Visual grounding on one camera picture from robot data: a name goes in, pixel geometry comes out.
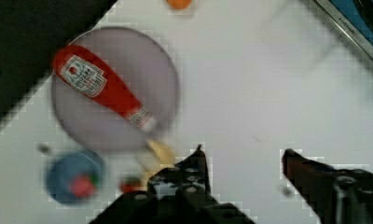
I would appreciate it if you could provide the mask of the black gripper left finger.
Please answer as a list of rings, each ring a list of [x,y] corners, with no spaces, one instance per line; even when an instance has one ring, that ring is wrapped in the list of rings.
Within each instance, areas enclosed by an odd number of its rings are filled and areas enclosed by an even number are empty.
[[[147,191],[159,200],[175,196],[178,190],[188,187],[200,187],[210,193],[208,164],[201,148],[202,145],[198,145],[190,156],[150,177],[147,181]]]

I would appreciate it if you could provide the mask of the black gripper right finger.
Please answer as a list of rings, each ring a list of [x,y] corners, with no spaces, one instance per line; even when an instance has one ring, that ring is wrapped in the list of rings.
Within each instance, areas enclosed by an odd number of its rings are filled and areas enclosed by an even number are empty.
[[[373,173],[336,169],[288,148],[283,174],[312,208],[321,224],[373,224]]]

